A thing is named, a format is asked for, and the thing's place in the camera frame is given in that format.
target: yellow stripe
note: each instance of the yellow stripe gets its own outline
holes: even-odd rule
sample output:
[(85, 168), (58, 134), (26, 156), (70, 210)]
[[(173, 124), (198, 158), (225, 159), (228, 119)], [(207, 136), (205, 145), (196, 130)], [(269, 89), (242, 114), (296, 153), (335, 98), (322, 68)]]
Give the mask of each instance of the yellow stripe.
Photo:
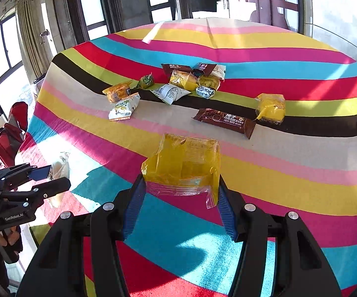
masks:
[[(134, 29), (116, 33), (127, 39), (142, 40), (151, 29)], [(159, 29), (156, 34), (150, 33), (147, 39), (161, 41), (178, 41), (196, 43), (214, 49), (232, 48), (311, 48), (336, 50), (329, 45), (300, 34), (282, 33), (243, 33), (243, 34), (209, 34), (186, 29)]]
[[(77, 66), (84, 69), (87, 73), (110, 85), (116, 85), (118, 83), (129, 80), (127, 77), (123, 77), (94, 64), (92, 61), (85, 58), (82, 54), (73, 48), (63, 51), (63, 54), (71, 61), (73, 61)], [(136, 86), (136, 84), (137, 80), (134, 80), (131, 87)], [(158, 86), (160, 85), (155, 84), (154, 87), (150, 89), (156, 89)], [(190, 95), (198, 97), (196, 93), (191, 93)], [(258, 104), (253, 98), (221, 91), (217, 91), (213, 96), (213, 99), (254, 109), (257, 108)], [(286, 115), (300, 117), (334, 117), (357, 115), (357, 98), (343, 100), (287, 100)]]
[[(139, 155), (150, 157), (158, 148), (157, 133), (73, 110), (44, 89), (38, 101), (61, 119)], [(221, 175), (229, 188), (268, 202), (319, 214), (357, 215), (357, 186), (311, 182), (225, 155)]]

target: yellow snack package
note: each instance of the yellow snack package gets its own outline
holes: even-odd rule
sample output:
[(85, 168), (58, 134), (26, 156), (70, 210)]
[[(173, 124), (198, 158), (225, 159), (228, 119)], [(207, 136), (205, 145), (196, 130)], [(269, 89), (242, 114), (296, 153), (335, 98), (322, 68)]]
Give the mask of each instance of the yellow snack package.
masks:
[(283, 95), (260, 94), (256, 109), (257, 119), (280, 125), (286, 114), (286, 101)]
[(207, 87), (207, 88), (212, 88), (214, 90), (217, 90), (220, 86), (220, 79), (215, 76), (200, 76), (198, 78), (199, 85)]
[(121, 99), (128, 97), (130, 95), (130, 84), (132, 80), (125, 81), (115, 86), (111, 86), (102, 91), (103, 94), (107, 95), (109, 102), (118, 102)]
[(148, 192), (187, 196), (207, 192), (206, 207), (217, 205), (221, 155), (219, 142), (164, 134), (159, 148), (141, 165)]
[(188, 72), (178, 71), (178, 70), (172, 71), (172, 75), (170, 76), (169, 83), (177, 87), (184, 88), (185, 90), (188, 91), (193, 91), (197, 87), (199, 87), (198, 81), (193, 74), (190, 74)]

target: green snack package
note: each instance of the green snack package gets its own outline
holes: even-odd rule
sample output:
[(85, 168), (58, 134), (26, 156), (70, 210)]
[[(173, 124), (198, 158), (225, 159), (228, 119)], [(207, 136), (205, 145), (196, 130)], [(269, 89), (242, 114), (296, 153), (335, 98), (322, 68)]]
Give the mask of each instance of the green snack package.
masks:
[(152, 78), (152, 74), (149, 74), (147, 76), (143, 76), (142, 78), (140, 78), (135, 88), (146, 89), (148, 87), (151, 87), (153, 84), (154, 84), (154, 79)]

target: blue stripe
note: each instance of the blue stripe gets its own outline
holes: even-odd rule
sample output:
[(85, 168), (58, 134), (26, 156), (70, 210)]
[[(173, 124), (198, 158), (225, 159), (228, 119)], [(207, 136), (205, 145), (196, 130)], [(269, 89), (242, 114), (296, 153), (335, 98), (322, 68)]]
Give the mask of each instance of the blue stripe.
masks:
[[(70, 180), (76, 184), (74, 192), (83, 198), (89, 211), (93, 211), (90, 203), (99, 205), (112, 201), (118, 191), (130, 187), (127, 181), (64, 141), (40, 119), (32, 119), (29, 133), (37, 143), (41, 142), (43, 155), (58, 157), (63, 150), (71, 151)], [(144, 199), (134, 232), (125, 242), (174, 275), (222, 294), (229, 292), (241, 247), (231, 241), (222, 226), (149, 194)], [(273, 247), (272, 243), (268, 244), (270, 255), (273, 255)], [(341, 289), (357, 284), (357, 245), (323, 248), (323, 252)], [(272, 259), (267, 262), (264, 284), (273, 278)], [(269, 296), (267, 291), (269, 288), (263, 290), (263, 296)]]
[[(161, 64), (182, 64), (194, 67), (199, 62), (214, 63), (214, 61), (206, 58), (136, 49), (107, 37), (93, 40), (91, 43), (116, 56), (158, 68), (161, 68)], [(352, 64), (332, 64), (307, 61), (259, 61), (220, 62), (219, 64), (226, 65), (225, 78), (326, 80), (357, 76), (357, 62)]]

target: curtain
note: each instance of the curtain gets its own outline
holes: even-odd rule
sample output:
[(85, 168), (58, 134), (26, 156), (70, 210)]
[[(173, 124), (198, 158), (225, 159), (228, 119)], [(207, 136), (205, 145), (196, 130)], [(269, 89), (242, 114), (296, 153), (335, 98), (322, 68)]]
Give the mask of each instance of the curtain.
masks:
[(16, 0), (16, 17), (22, 58), (31, 80), (44, 74), (49, 67), (47, 54), (41, 45), (40, 28), (35, 0)]

